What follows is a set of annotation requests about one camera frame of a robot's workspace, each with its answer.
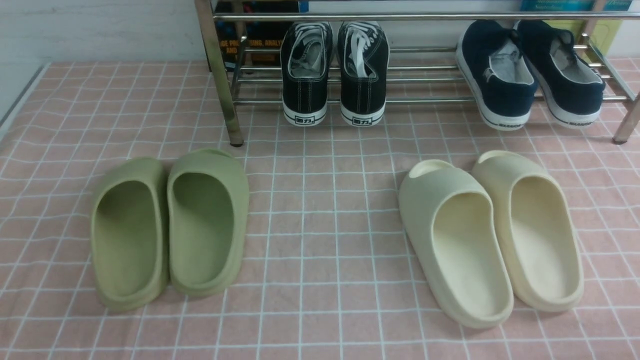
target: pink tiled mat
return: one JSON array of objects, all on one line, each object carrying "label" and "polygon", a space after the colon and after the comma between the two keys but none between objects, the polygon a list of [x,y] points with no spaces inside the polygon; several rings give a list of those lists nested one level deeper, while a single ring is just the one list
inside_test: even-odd
[{"label": "pink tiled mat", "polygon": [[[638,59],[615,61],[635,91]],[[583,131],[536,105],[525,129],[486,127],[473,105],[389,106],[369,129],[332,107],[321,126],[277,108],[239,108],[246,145],[227,143],[207,67],[193,63],[55,64],[0,144],[0,357],[5,359],[637,359],[640,356],[640,138],[611,135],[607,105]],[[245,87],[243,95],[261,95]],[[406,85],[466,92],[463,85]],[[277,96],[276,92],[267,95]],[[135,156],[167,165],[221,147],[252,189],[237,282],[186,299],[168,288],[138,311],[99,304],[89,262],[90,193]],[[562,184],[578,229],[585,294],[547,314],[517,301],[489,331],[439,310],[400,223],[396,190],[419,160],[469,169],[507,149]]]}]

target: green slide sandal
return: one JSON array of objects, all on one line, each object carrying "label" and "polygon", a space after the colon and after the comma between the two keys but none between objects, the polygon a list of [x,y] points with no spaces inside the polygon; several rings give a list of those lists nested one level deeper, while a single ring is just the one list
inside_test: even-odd
[{"label": "green slide sandal", "polygon": [[167,192],[173,286],[191,296],[223,291],[244,250],[249,182],[242,164],[217,149],[191,152],[176,161]]},{"label": "green slide sandal", "polygon": [[94,191],[91,248],[96,288],[113,311],[153,301],[169,281],[166,172],[152,158],[108,172]]}]

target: book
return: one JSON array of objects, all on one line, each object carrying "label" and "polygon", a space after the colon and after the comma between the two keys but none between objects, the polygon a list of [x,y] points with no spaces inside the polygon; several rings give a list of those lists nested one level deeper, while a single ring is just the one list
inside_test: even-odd
[{"label": "book", "polygon": [[[625,12],[632,0],[609,0],[606,12]],[[594,0],[523,0],[520,7],[524,12],[586,12],[593,7]],[[550,20],[549,25],[567,29],[578,36],[582,27],[581,20]],[[607,54],[620,28],[620,20],[598,20],[591,34],[591,40],[603,54]]]},{"label": "book", "polygon": [[[244,13],[277,12],[277,13],[301,13],[308,12],[306,1],[245,1],[243,2]],[[216,12],[233,12],[230,2],[219,2]],[[250,47],[279,49],[282,39],[291,26],[291,22],[266,21],[266,22],[246,22],[247,40]],[[238,50],[240,48],[239,37],[236,32],[234,22],[218,21],[216,23],[220,51],[225,61],[227,71],[233,71],[236,67]],[[254,65],[280,66],[280,56],[278,53],[270,54],[247,54]]]}]

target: canvas sneaker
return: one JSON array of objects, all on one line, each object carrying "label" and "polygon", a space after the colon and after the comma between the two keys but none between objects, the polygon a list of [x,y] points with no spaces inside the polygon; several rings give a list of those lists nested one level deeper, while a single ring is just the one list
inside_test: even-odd
[{"label": "canvas sneaker", "polygon": [[377,22],[345,22],[338,32],[340,112],[349,125],[380,122],[387,101],[389,44]]},{"label": "canvas sneaker", "polygon": [[473,22],[460,37],[456,61],[487,125],[498,130],[524,126],[538,82],[513,29],[493,20]]},{"label": "canvas sneaker", "polygon": [[324,119],[332,53],[328,22],[295,23],[285,34],[280,47],[282,104],[291,124],[314,126]]},{"label": "canvas sneaker", "polygon": [[515,24],[551,114],[560,125],[580,128],[594,123],[602,107],[605,83],[573,50],[571,31],[542,20]]}]

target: slipper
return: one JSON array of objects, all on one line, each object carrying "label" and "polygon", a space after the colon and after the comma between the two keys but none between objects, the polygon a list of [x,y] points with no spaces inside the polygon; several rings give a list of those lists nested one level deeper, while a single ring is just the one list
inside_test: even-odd
[{"label": "slipper", "polygon": [[464,170],[426,160],[403,180],[399,207],[445,314],[475,329],[506,320],[513,291],[495,235],[492,202],[483,187]]},{"label": "slipper", "polygon": [[584,290],[578,245],[564,194],[524,156],[488,151],[471,174],[495,205],[496,232],[515,294],[542,311],[565,311]]},{"label": "slipper", "polygon": [[202,149],[179,158],[169,175],[172,284],[187,295],[223,291],[240,271],[249,182],[230,154]]},{"label": "slipper", "polygon": [[108,172],[94,191],[91,248],[96,289],[113,311],[153,301],[169,281],[166,172],[135,158]]}]

